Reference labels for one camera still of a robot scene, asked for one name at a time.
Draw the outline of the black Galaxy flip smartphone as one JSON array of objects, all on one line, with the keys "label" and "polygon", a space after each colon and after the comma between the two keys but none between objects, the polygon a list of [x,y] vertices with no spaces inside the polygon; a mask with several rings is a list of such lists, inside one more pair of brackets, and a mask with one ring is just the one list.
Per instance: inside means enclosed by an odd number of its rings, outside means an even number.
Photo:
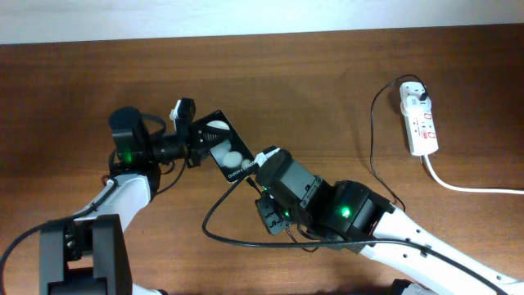
[{"label": "black Galaxy flip smartphone", "polygon": [[210,148],[210,155],[215,160],[224,178],[229,183],[236,182],[245,169],[248,169],[255,157],[238,135],[233,125],[222,111],[215,111],[203,118],[208,126],[229,129],[231,136]]}]

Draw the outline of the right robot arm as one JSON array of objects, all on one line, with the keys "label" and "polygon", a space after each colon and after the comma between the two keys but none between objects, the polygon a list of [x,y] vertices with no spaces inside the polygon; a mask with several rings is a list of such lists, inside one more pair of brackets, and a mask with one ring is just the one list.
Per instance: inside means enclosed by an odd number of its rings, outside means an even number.
[{"label": "right robot arm", "polygon": [[302,225],[313,240],[395,268],[437,294],[523,292],[521,280],[442,242],[364,184],[329,184],[275,147],[259,153],[254,163],[255,181],[264,189],[255,204],[272,235]]}]

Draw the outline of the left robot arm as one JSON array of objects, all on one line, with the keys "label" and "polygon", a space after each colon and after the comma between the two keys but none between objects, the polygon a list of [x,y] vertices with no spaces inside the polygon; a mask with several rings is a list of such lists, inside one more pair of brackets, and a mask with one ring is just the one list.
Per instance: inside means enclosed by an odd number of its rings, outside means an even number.
[{"label": "left robot arm", "polygon": [[216,146],[233,139],[220,111],[196,120],[193,100],[183,98],[169,114],[175,131],[150,133],[150,115],[121,107],[109,118],[116,149],[104,189],[72,216],[43,226],[39,244],[41,294],[150,294],[133,281],[124,231],[160,188],[161,166],[183,161],[199,166]]}]

